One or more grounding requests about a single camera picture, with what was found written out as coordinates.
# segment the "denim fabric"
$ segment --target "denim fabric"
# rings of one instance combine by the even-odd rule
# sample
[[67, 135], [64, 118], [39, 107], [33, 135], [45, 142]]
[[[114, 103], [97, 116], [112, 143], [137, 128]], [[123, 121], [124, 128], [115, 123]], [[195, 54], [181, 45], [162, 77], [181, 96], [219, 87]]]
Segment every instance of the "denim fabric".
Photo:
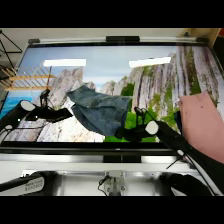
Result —
[[85, 85], [67, 96], [75, 103], [75, 117], [89, 131], [114, 136], [118, 128], [124, 127], [130, 97], [97, 93]]

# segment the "metal bracket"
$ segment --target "metal bracket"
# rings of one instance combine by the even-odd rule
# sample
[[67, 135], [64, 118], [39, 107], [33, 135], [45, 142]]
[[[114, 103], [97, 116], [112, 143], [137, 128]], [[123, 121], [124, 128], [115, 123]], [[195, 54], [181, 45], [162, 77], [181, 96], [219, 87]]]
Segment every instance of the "metal bracket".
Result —
[[105, 181], [104, 191], [109, 196], [124, 196], [126, 192], [125, 172], [121, 170], [111, 170], [105, 173], [111, 178]]

